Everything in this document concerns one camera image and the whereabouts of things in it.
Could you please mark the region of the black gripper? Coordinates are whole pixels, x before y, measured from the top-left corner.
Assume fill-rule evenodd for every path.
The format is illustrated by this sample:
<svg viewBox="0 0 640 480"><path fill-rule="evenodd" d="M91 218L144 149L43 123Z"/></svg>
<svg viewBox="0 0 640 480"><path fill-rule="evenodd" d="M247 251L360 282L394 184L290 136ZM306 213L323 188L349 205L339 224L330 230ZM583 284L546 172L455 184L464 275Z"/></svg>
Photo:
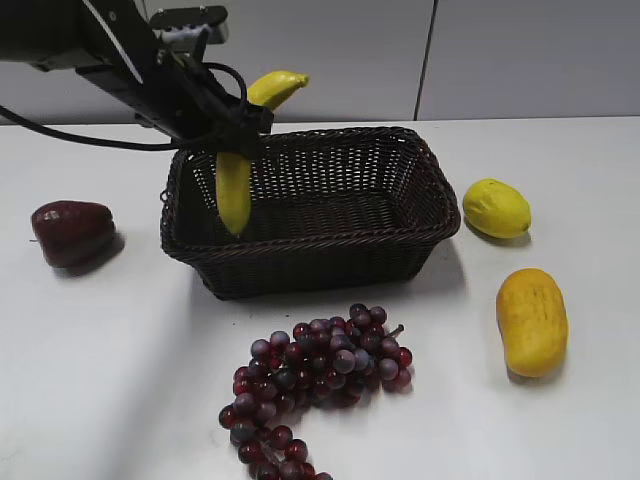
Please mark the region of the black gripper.
<svg viewBox="0 0 640 480"><path fill-rule="evenodd" d="M100 47L101 61L75 72L154 128L178 140L227 128L213 140L216 152L262 157L260 134L271 133L274 113L265 106L235 104L199 59L173 53L150 29L126 29Z"/></svg>

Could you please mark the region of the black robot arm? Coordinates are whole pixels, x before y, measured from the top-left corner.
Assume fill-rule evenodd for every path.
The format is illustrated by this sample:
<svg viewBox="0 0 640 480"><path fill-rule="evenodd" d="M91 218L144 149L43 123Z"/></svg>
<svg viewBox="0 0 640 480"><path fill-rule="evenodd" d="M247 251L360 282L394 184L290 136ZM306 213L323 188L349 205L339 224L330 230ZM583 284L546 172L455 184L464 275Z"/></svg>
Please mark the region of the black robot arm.
<svg viewBox="0 0 640 480"><path fill-rule="evenodd" d="M138 122L168 137L144 144L54 130L7 108L5 119L59 140L136 151L198 150L262 154L274 115L252 104L243 77L207 62L228 37L222 5L168 8L144 19L132 1L4 1L1 59L39 71L73 70L127 105Z"/></svg>

